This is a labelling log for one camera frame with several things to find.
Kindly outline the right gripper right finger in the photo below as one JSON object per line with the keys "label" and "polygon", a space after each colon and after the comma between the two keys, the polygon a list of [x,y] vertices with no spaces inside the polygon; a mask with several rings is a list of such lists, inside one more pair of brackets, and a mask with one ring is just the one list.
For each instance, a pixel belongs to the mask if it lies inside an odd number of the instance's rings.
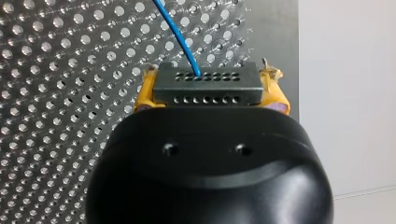
{"label": "right gripper right finger", "polygon": [[262,59],[263,68],[259,71],[259,76],[263,86],[261,107],[278,111],[289,115],[291,106],[284,92],[281,90],[278,81],[283,77],[280,69],[273,67],[268,61]]}

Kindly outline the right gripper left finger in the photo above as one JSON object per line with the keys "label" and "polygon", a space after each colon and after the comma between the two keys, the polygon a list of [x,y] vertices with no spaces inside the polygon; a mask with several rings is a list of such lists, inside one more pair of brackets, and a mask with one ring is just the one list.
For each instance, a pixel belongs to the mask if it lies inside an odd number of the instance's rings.
{"label": "right gripper left finger", "polygon": [[150,65],[143,75],[143,84],[137,99],[134,103],[134,113],[158,107],[165,107],[165,104],[156,103],[153,97],[153,87],[158,69]]}

